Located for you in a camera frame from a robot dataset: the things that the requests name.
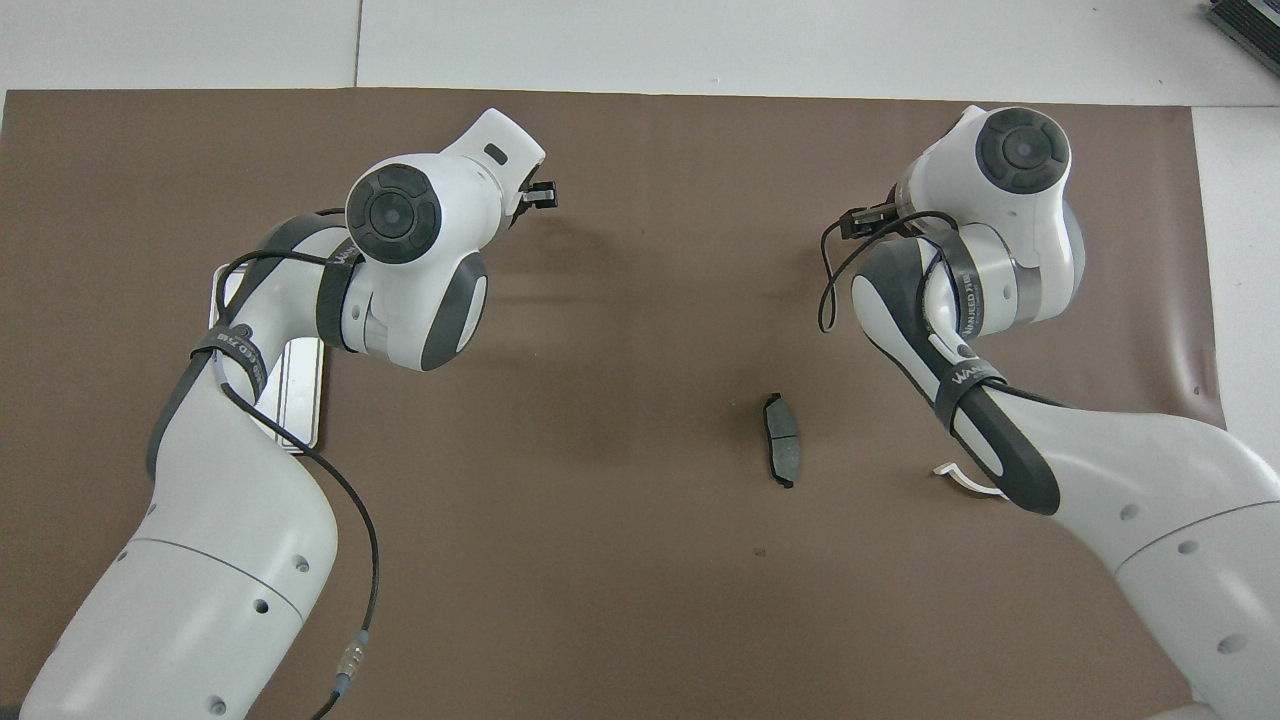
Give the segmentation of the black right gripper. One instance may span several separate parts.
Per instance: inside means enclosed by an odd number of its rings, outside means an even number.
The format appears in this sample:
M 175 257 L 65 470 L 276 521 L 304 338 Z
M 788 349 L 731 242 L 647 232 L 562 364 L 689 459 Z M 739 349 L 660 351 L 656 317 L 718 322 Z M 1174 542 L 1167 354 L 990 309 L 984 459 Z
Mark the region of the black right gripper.
M 895 205 L 851 208 L 840 217 L 842 240 L 859 240 L 884 232 L 899 220 Z

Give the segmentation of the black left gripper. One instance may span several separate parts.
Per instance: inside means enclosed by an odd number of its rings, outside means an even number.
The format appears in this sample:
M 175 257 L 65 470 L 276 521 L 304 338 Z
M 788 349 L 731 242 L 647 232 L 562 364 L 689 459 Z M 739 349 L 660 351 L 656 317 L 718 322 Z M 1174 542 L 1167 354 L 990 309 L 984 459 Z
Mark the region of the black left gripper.
M 506 227 L 512 227 L 527 208 L 552 209 L 558 206 L 556 184 L 522 183 L 506 199 Z

